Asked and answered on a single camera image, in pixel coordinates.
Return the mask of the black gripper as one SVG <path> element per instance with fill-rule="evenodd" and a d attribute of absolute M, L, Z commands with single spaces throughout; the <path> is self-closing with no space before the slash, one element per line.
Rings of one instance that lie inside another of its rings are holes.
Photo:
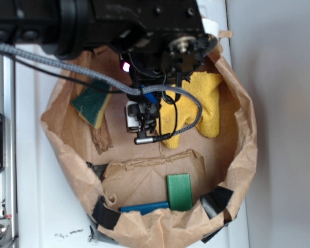
<path fill-rule="evenodd" d="M 138 136 L 146 137 L 146 133 L 155 133 L 157 121 L 160 117 L 161 93 L 155 91 L 139 96 L 127 95 L 127 97 L 129 101 L 134 101 L 139 104 L 139 120 L 141 121 L 141 128 L 136 132 Z"/>

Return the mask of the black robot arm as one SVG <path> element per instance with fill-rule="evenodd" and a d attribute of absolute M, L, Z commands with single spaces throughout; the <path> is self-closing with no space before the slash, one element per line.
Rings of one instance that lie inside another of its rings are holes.
<path fill-rule="evenodd" d="M 202 18 L 196 1 L 0 1 L 0 53 L 22 57 L 92 78 L 72 101 L 80 117 L 99 128 L 112 87 L 130 99 L 127 128 L 139 140 L 165 140 L 196 126 L 201 102 L 182 88 L 218 43 L 218 26 Z M 129 66 L 131 86 L 68 60 L 106 45 Z M 161 130 L 160 101 L 190 98 L 197 114 L 190 124 Z"/>

